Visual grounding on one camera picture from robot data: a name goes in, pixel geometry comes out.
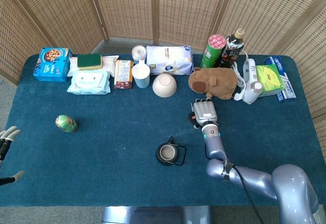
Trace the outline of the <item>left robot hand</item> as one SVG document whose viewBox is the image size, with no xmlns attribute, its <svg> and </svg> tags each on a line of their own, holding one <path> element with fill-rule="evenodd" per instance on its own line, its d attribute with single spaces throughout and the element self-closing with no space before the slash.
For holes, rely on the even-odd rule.
<svg viewBox="0 0 326 224">
<path fill-rule="evenodd" d="M 13 141 L 19 136 L 20 130 L 16 126 L 12 126 L 7 130 L 1 131 L 1 165 L 6 158 L 6 155 Z M 13 176 L 1 178 L 1 186 L 15 183 L 21 179 L 25 171 L 19 171 Z"/>
</svg>

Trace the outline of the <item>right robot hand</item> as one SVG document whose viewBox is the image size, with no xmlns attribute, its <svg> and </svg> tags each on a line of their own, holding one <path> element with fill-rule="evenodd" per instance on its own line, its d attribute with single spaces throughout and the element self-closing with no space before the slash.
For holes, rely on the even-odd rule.
<svg viewBox="0 0 326 224">
<path fill-rule="evenodd" d="M 206 124 L 216 124 L 218 117 L 211 98 L 196 99 L 191 104 L 192 112 L 188 115 L 188 120 L 195 129 L 199 129 Z"/>
</svg>

